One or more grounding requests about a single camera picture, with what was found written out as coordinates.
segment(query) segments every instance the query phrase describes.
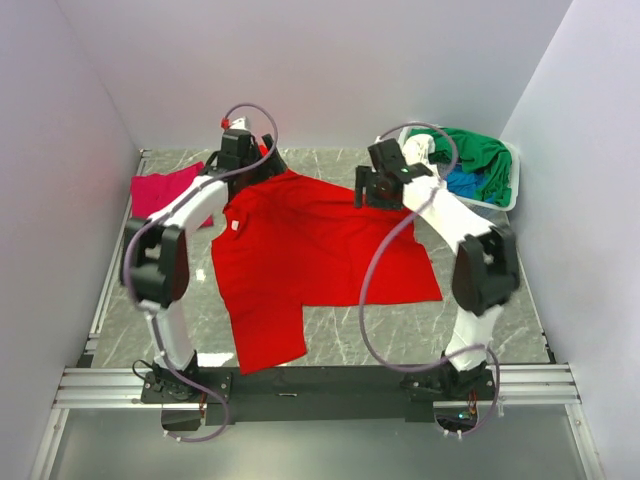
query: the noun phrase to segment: blue cloth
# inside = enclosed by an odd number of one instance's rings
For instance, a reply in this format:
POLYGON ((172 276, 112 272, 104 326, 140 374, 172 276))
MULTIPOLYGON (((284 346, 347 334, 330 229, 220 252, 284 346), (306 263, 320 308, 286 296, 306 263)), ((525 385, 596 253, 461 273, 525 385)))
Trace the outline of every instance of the blue cloth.
MULTIPOLYGON (((482 188, 487 178, 483 173, 462 171, 462 165, 456 165, 456 168, 447 177, 447 190, 455 193, 459 197, 473 198, 476 190, 482 188)), ((485 203, 493 203, 494 195, 484 200, 485 203)))

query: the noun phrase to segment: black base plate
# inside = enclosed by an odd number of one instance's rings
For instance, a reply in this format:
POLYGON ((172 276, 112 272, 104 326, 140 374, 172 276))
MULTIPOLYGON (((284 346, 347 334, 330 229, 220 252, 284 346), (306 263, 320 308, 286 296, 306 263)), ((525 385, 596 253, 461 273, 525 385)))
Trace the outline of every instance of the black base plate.
MULTIPOLYGON (((466 401, 468 391, 437 391, 437 372, 405 375, 382 366, 277 367, 251 375, 237 368, 200 368, 196 380, 229 400, 233 422, 404 418, 433 422, 433 402, 466 401)), ((202 395, 156 391, 147 377, 142 403, 198 403, 202 395)), ((478 401, 494 395, 492 372, 474 381, 478 401)), ((219 425, 223 410, 207 398, 207 425, 219 425)))

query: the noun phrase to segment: pink cloth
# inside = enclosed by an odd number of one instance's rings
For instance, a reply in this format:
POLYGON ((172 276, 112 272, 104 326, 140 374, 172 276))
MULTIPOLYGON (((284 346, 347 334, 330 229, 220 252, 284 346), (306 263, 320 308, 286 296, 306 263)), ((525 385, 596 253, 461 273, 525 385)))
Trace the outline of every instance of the pink cloth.
MULTIPOLYGON (((195 163, 183 170, 162 175, 152 173, 131 179, 131 216, 147 218, 163 209, 184 192, 202 170, 204 163, 195 163)), ((201 227, 213 225, 209 217, 201 227)))

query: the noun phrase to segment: wire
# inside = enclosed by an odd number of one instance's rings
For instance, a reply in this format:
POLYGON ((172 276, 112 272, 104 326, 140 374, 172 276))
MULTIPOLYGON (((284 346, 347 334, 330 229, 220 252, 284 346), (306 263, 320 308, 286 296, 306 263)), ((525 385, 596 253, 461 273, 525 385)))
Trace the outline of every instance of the wire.
POLYGON ((469 407, 469 412, 472 415, 475 415, 478 412, 478 395, 476 394, 475 388, 469 392, 469 401, 467 402, 467 406, 469 407))
POLYGON ((224 397, 222 395, 220 395, 217 392, 214 392, 213 390, 200 385, 196 382, 194 382, 193 380, 185 377, 184 375, 182 375, 178 369, 175 367, 175 365, 173 365, 173 363, 171 362, 171 359, 169 359, 169 357, 166 354, 166 350, 165 350, 165 345, 164 345, 164 341, 162 339, 162 336, 160 335, 160 330, 158 328, 158 319, 156 317, 156 312, 153 309, 147 308, 146 306, 142 305, 140 302, 140 299, 137 297, 136 292, 135 292, 135 288, 133 286, 133 280, 131 278, 131 264, 132 264, 132 260, 133 260, 133 252, 136 248, 136 245, 140 242, 140 238, 142 238, 142 236, 147 233, 150 229, 152 229, 153 227, 155 227, 156 225, 166 221, 167 219, 171 218, 173 215, 175 215, 175 213, 180 210, 182 207, 184 207, 194 196, 196 196, 198 193, 200 193, 200 191, 205 188, 208 185, 211 185, 214 182, 217 182, 219 180, 223 180, 225 178, 228 178, 232 175, 238 175, 240 173, 244 173, 247 172, 249 170, 252 170, 254 168, 259 167, 260 165, 262 165, 264 162, 266 162, 271 155, 273 155, 273 153, 275 152, 277 145, 278 145, 278 126, 276 125, 276 121, 274 120, 274 118, 271 116, 271 114, 269 112, 267 112, 263 107, 261 107, 260 105, 257 105, 255 103, 251 103, 251 102, 245 102, 245 103, 239 103, 237 105, 234 105, 233 107, 231 107, 227 113, 224 115, 224 117, 222 118, 222 125, 223 128, 225 125, 229 125, 229 117, 231 116, 231 114, 233 112, 235 112, 236 110, 238 110, 239 108, 243 108, 243 107, 249 107, 249 108, 254 108, 256 110, 259 110, 260 112, 262 112, 264 114, 265 117, 267 117, 267 119, 269 120, 269 122, 271 123, 271 127, 273 128, 273 145, 271 145, 271 148, 267 151, 267 153, 264 155, 264 157, 262 157, 260 160, 258 160, 256 163, 253 163, 251 165, 247 165, 246 167, 241 167, 238 168, 236 170, 230 170, 228 172, 224 172, 221 173, 220 175, 217 175, 215 177, 212 177, 204 182, 202 182, 202 184, 200 185, 200 188, 198 189, 194 189, 191 192, 189 192, 187 195, 185 195, 185 197, 180 200, 178 203, 176 203, 174 205, 174 207, 166 214, 162 215, 161 217, 158 217, 152 221, 150 221, 149 223, 146 223, 142 228, 140 228, 140 230, 138 230, 133 237, 131 238, 131 241, 129 242, 129 245, 127 247, 127 250, 125 251, 125 255, 124 255, 124 262, 123 262, 123 269, 122 269, 122 279, 124 281, 124 284, 127 288, 127 292, 129 294, 129 297, 131 298, 131 301, 133 302, 134 306, 136 307, 136 309, 140 310, 141 312, 144 312, 146 315, 149 316, 150 319, 150 323, 151 323, 151 330, 152 330, 152 334, 154 337, 154 340, 156 342, 156 345, 158 346, 158 350, 160 351, 160 355, 162 356, 165 365, 167 366, 168 370, 173 374, 174 377, 176 377, 178 380, 182 381, 183 383, 201 391, 202 393, 205 393, 207 395, 209 395, 210 397, 213 397, 214 399, 216 399, 221 405, 222 408, 224 409, 224 419, 222 421, 222 425, 220 425, 220 427, 215 430, 213 433, 210 433, 209 435, 206 435, 204 437, 181 437, 173 432, 166 432, 166 434, 168 436, 170 436, 171 438, 174 438, 175 440, 179 441, 179 442, 187 442, 187 443, 198 443, 198 442, 206 442, 208 440, 211 440, 212 438, 215 438, 217 436, 219 436, 224 430, 225 428, 227 428, 227 426, 229 425, 229 423, 231 422, 231 411, 229 409, 229 405, 227 403, 227 401, 224 399, 224 397))
POLYGON ((147 367, 147 368, 149 368, 149 369, 151 369, 151 368, 153 368, 153 367, 149 364, 149 362, 145 362, 145 361, 144 361, 144 360, 142 360, 141 358, 139 358, 138 360, 136 360, 135 362, 133 362, 133 364, 131 365, 131 371, 133 372, 133 374, 134 374, 136 377, 138 377, 140 380, 142 380, 143 382, 146 382, 146 381, 147 381, 147 380, 146 380, 146 378, 145 378, 145 377, 143 377, 140 373, 138 373, 138 372, 136 371, 136 363, 141 363, 141 364, 143 364, 145 367, 147 367))
POLYGON ((384 254, 386 249, 389 247, 391 242, 400 234, 400 232, 402 232, 402 230, 404 230, 410 223, 413 223, 413 221, 433 203, 436 197, 436 194, 438 193, 440 188, 444 186, 444 180, 453 171, 453 169, 456 167, 456 164, 458 162, 458 147, 456 143, 453 141, 453 139, 449 135, 447 135, 447 133, 444 130, 442 130, 442 128, 437 127, 436 125, 432 125, 430 123, 407 122, 387 130, 382 135, 380 135, 379 139, 382 140, 384 137, 386 137, 390 133, 393 133, 396 130, 399 130, 404 127, 430 128, 438 132, 440 135, 442 135, 447 140, 447 142, 449 142, 449 145, 451 145, 451 163, 449 163, 449 166, 445 169, 443 174, 440 176, 440 186, 438 188, 433 189, 433 191, 431 192, 431 195, 429 195, 429 198, 427 199, 426 202, 424 202, 418 209, 416 209, 415 211, 407 215, 405 218, 403 218, 395 227, 391 229, 391 231, 384 237, 384 239, 382 239, 382 242, 380 242, 380 245, 378 245, 377 250, 373 254, 373 257, 369 262, 367 272, 364 276, 362 287, 360 289, 360 299, 358 303, 358 323, 360 325, 360 334, 362 335, 362 340, 364 341, 364 344, 367 347, 367 350, 369 350, 369 353, 373 358, 375 358, 380 364, 384 365, 390 370, 394 370, 396 372, 402 372, 402 373, 426 372, 428 370, 438 368, 450 362, 451 359, 459 355, 462 355, 463 353, 472 352, 476 350, 483 350, 483 351, 486 350, 489 356, 492 358, 496 368, 495 394, 487 414, 471 430, 468 430, 467 432, 462 432, 461 435, 464 436, 472 432, 475 432, 479 428, 481 428, 486 423, 487 419, 491 417, 496 410, 498 398, 500 395, 500 363, 498 361, 498 357, 493 352, 493 350, 491 350, 491 348, 489 348, 488 345, 480 345, 480 344, 470 345, 468 347, 464 347, 464 348, 461 348, 460 350, 450 353, 449 355, 443 355, 438 361, 433 363, 428 363, 425 365, 413 365, 413 366, 396 365, 388 362, 382 357, 382 355, 376 352, 376 350, 373 348, 373 345, 371 345, 371 341, 369 340, 369 336, 367 335, 367 328, 365 325, 364 307, 367 301, 367 292, 369 291, 369 287, 371 285, 371 279, 373 278, 373 275, 376 271, 378 263, 380 262, 380 258, 382 258, 382 255, 384 254))
POLYGON ((200 410, 200 417, 204 418, 205 416, 205 410, 204 410, 204 406, 207 404, 207 394, 206 393, 202 393, 202 396, 200 397, 200 403, 198 404, 198 410, 200 410))

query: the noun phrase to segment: marble floor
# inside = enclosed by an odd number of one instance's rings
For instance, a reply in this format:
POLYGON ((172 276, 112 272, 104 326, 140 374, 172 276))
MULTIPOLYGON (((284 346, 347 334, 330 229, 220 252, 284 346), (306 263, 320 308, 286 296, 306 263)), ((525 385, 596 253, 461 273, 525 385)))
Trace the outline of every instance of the marble floor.
MULTIPOLYGON (((143 158, 143 174, 169 173, 197 161, 210 151, 154 150, 143 158)), ((355 166, 366 165, 364 149, 283 149, 294 171, 353 188, 355 166)), ((494 223, 508 222, 506 214, 482 209, 494 223)), ((225 228, 216 218, 212 228, 199 230, 189 241, 191 279, 184 297, 188 331, 204 365, 237 365, 229 314, 218 293, 211 263, 211 239, 225 228)), ((394 363, 436 360, 449 342, 456 305, 451 293, 453 253, 424 221, 416 222, 416 239, 425 245, 442 289, 444 301, 367 308, 367 325, 374 346, 394 363)), ((99 341, 92 366, 130 367, 139 358, 152 360, 153 349, 142 315, 131 305, 117 275, 109 282, 101 312, 99 341)), ((305 307, 304 328, 308 353, 291 365, 368 365, 369 355, 358 328, 357 308, 305 307)), ((523 282, 505 308, 494 331, 493 347, 503 363, 548 363, 531 293, 523 282)))

